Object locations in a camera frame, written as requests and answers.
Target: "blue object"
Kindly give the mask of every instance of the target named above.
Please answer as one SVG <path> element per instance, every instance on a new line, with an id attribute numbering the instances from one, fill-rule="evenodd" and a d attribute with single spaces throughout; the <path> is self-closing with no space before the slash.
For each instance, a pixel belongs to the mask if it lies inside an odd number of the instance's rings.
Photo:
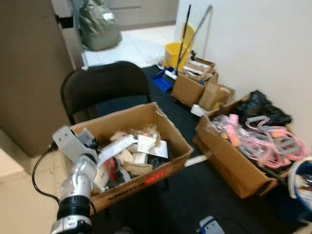
<path id="1" fill-rule="evenodd" d="M 165 71 L 172 72 L 174 70 L 173 67 L 168 67 L 161 72 L 158 72 L 154 77 L 153 77 L 153 82 L 163 91 L 163 92 L 168 92 L 170 89 L 172 89 L 174 83 L 166 80 L 163 76 L 165 76 Z"/>

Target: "broom handle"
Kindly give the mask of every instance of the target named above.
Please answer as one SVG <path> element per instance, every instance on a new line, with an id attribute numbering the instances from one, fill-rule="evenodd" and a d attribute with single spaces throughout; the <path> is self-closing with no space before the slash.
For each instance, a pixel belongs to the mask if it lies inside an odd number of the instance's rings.
<path id="1" fill-rule="evenodd" d="M 194 32 L 194 34 L 193 34 L 193 36 L 192 36 L 192 39 L 190 40 L 189 44 L 187 45 L 187 47 L 186 47 L 186 49 L 185 49 L 185 51 L 184 51 L 184 53 L 183 53 L 183 55 L 182 55 L 182 57 L 181 57 L 181 60 L 182 60 L 182 59 L 183 59 L 183 57 L 185 56 L 185 54 L 186 54 L 187 50 L 189 49 L 189 47 L 190 47 L 191 43 L 192 43 L 192 42 L 193 42 L 193 40 L 194 40 L 194 37 L 195 37 L 196 33 L 197 33 L 197 32 L 198 32 L 198 30 L 201 28 L 201 26 L 202 26 L 203 22 L 205 21 L 205 18 L 207 17 L 208 13 L 211 11 L 211 9 L 212 9 L 212 8 L 213 8 L 213 6 L 212 6 L 212 5 L 209 5 L 209 7 L 207 8 L 207 10 L 206 10 L 206 12 L 205 12 L 205 14 L 204 14 L 203 18 L 201 19 L 201 21 L 200 21 L 200 23 L 199 23 L 198 27 L 196 28 L 196 31 Z"/>
<path id="2" fill-rule="evenodd" d="M 179 66 L 179 64 L 180 64 L 180 62 L 181 62 L 180 56 L 181 56 L 181 53 L 182 53 L 182 48 L 183 48 L 183 43 L 184 43 L 184 39 L 185 39 L 185 33 L 186 33 L 187 23 L 188 23 L 188 21 L 189 21 L 190 11 L 191 11 L 191 5 L 189 5 L 189 9 L 188 9 L 187 15 L 186 15 L 186 21 L 185 21 L 184 29 L 183 29 L 182 43 L 181 43 L 180 52 L 179 52 L 179 57 L 178 57 L 178 59 L 177 59 L 177 65 L 176 65 L 175 70 L 178 69 L 178 66 Z"/>

